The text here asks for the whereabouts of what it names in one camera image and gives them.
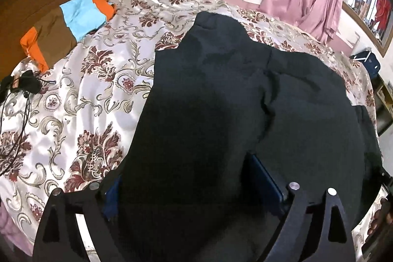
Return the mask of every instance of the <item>wooden window frame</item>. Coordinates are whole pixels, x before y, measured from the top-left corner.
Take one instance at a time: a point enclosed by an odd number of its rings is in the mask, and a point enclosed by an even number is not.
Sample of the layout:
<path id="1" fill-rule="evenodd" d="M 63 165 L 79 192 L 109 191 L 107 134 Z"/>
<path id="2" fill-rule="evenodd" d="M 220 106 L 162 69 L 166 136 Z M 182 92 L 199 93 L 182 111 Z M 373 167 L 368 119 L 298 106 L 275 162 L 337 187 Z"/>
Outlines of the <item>wooden window frame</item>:
<path id="1" fill-rule="evenodd" d="M 364 23 L 364 21 L 355 13 L 355 11 L 349 7 L 349 5 L 345 2 L 343 2 L 342 9 L 355 21 L 355 23 L 366 33 L 368 38 L 373 42 L 373 44 L 376 46 L 378 49 L 379 53 L 382 55 L 382 57 L 385 56 L 386 52 L 388 51 L 388 48 L 390 46 L 390 43 L 393 38 L 393 28 L 390 30 L 390 34 L 388 36 L 388 39 L 386 40 L 386 44 L 384 46 L 381 45 L 381 43 L 376 39 L 370 28 Z"/>

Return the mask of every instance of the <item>light blue fabric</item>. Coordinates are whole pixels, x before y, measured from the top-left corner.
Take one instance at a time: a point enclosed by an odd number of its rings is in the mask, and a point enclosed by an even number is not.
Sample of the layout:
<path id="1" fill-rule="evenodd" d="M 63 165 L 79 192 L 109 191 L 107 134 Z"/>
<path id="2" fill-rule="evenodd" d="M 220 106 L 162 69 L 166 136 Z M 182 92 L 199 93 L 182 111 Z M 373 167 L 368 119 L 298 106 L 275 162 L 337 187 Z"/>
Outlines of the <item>light blue fabric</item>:
<path id="1" fill-rule="evenodd" d="M 98 10 L 93 0 L 70 0 L 60 5 L 60 8 L 76 41 L 107 21 L 107 17 Z"/>

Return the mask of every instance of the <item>red clothing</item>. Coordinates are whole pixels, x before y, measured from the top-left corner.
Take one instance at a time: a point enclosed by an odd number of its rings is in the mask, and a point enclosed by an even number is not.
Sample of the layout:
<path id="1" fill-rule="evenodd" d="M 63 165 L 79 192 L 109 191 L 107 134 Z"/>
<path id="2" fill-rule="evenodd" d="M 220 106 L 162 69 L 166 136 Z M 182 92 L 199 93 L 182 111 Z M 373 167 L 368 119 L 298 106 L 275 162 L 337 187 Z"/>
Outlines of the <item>red clothing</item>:
<path id="1" fill-rule="evenodd" d="M 388 23 L 391 5 L 388 0 L 377 0 L 377 13 L 375 14 L 375 23 L 379 22 L 378 29 L 385 30 Z"/>

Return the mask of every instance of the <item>floral bedsheet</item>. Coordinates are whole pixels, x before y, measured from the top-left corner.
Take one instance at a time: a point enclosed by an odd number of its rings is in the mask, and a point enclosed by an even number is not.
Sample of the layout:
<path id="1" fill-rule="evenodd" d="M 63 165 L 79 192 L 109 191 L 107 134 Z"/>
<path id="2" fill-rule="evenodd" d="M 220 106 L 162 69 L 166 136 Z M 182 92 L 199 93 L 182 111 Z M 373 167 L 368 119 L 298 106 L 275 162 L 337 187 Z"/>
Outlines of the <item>floral bedsheet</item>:
<path id="1" fill-rule="evenodd" d="M 31 97 L 21 148 L 12 170 L 0 178 L 0 197 L 31 242 L 54 188 L 81 190 L 124 159 L 153 85 L 155 51 L 175 50 L 200 11 L 231 16 L 251 39 L 278 50 L 315 55 L 345 80 L 348 99 L 365 105 L 376 124 L 373 90 L 361 63 L 286 23 L 224 0 L 111 1 L 115 17 L 42 75 L 56 84 L 45 83 Z M 37 70 L 27 58 L 14 72 L 29 69 Z M 22 94 L 13 94 L 5 104 L 0 154 L 21 131 L 25 103 Z M 0 159 L 1 171 L 8 164 Z"/>

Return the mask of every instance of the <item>bag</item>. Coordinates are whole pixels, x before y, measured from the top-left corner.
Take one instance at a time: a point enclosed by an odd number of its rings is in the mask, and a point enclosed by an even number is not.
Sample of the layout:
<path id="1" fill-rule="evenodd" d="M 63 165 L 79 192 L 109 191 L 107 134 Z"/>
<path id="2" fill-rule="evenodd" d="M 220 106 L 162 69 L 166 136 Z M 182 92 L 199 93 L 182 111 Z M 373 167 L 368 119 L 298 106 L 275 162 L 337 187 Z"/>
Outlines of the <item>bag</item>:
<path id="1" fill-rule="evenodd" d="M 378 76 L 378 72 L 381 69 L 381 64 L 379 63 L 377 57 L 371 51 L 362 51 L 356 55 L 350 57 L 353 60 L 360 61 L 366 68 L 370 79 L 374 79 Z"/>

